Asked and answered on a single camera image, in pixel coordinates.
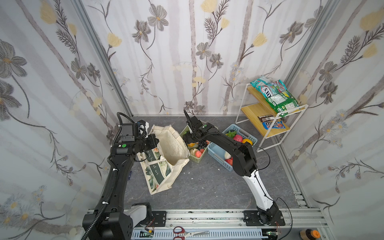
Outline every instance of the orange bottle cap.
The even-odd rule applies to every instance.
[[[311,235],[314,237],[314,238],[320,238],[320,233],[316,230],[312,230],[311,231]]]

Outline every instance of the scissors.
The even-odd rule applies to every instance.
[[[184,235],[182,236],[176,236],[173,238],[173,240],[184,240],[185,238],[187,237],[191,237],[191,236],[199,236],[199,235],[205,235],[205,234],[208,234],[209,231],[202,231],[202,232],[186,232],[184,230],[184,228],[182,227],[175,227],[173,229],[173,233],[175,234],[181,234],[183,233]]]

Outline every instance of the wooden shelf board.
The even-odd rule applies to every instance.
[[[267,129],[264,128],[263,123],[260,122],[258,116],[264,116],[264,115],[269,115],[269,114],[276,115],[276,112],[270,106],[268,106],[268,108],[266,108],[261,102],[253,104],[253,105],[249,105],[246,107],[242,107],[241,111],[247,116],[249,121],[255,126],[255,128],[263,136],[265,136]],[[269,132],[269,134],[266,138],[273,137],[275,135],[284,133],[290,129],[284,122],[282,122],[282,123],[285,126],[284,129],[273,128],[273,129],[271,129],[271,131]]]
[[[259,101],[259,103],[261,103],[263,105],[263,107],[265,109],[268,109],[271,112],[270,114],[276,116],[276,114],[277,114],[276,111],[273,108],[271,108],[271,106],[269,106],[268,102],[265,100],[265,97],[262,95],[261,92],[259,92],[256,88],[254,88],[252,86],[247,87],[247,90],[248,90],[248,92],[250,92],[250,94],[252,94]]]

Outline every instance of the bottle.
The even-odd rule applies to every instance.
[[[306,229],[306,230],[300,231],[300,237],[303,240],[316,240],[320,238],[320,233],[316,230]]]

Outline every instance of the floral wallpaper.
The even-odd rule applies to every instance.
[[[109,171],[119,100],[70,2],[2,1],[0,33],[1,236],[73,239]]]
[[[285,80],[326,1],[83,3],[134,114],[236,114],[247,83]]]
[[[382,233],[383,56],[383,3],[343,0],[288,87],[309,108],[283,146],[339,240]]]

